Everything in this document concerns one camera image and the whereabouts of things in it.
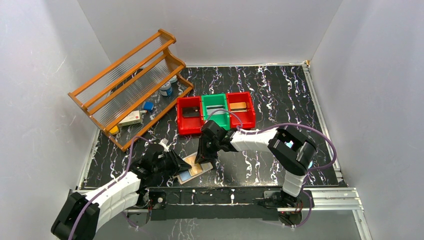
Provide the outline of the beige leather card holder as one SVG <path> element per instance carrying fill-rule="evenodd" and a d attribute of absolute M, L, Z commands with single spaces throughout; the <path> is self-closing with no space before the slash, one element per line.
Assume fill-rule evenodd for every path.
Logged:
<path fill-rule="evenodd" d="M 183 172 L 173 177 L 174 179 L 177 179 L 181 185 L 213 169 L 213 165 L 211 162 L 205 162 L 201 164 L 195 163 L 196 156 L 197 156 L 197 152 L 194 152 L 184 157 L 183 160 L 187 164 L 189 164 L 191 168 L 188 170 L 184 170 Z"/>

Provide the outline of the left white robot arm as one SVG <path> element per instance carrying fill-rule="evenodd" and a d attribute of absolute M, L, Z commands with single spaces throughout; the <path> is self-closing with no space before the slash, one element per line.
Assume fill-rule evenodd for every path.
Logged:
<path fill-rule="evenodd" d="M 60 240 L 92 240 L 97 231 L 124 210 L 152 208 L 149 186 L 154 177 L 178 175 L 191 165 L 173 149 L 153 143 L 141 158 L 109 183 L 95 190 L 70 194 L 51 226 L 51 233 Z"/>

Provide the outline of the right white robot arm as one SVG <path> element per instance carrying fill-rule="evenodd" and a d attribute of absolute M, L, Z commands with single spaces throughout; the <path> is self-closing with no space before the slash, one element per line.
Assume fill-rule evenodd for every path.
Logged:
<path fill-rule="evenodd" d="M 215 121 L 207 121 L 200 129 L 195 163 L 209 163 L 218 158 L 218 152 L 259 151 L 271 153 L 285 170 L 277 206 L 296 207 L 301 201 L 304 179 L 310 168 L 316 145 L 294 126 L 278 126 L 268 130 L 229 130 Z"/>

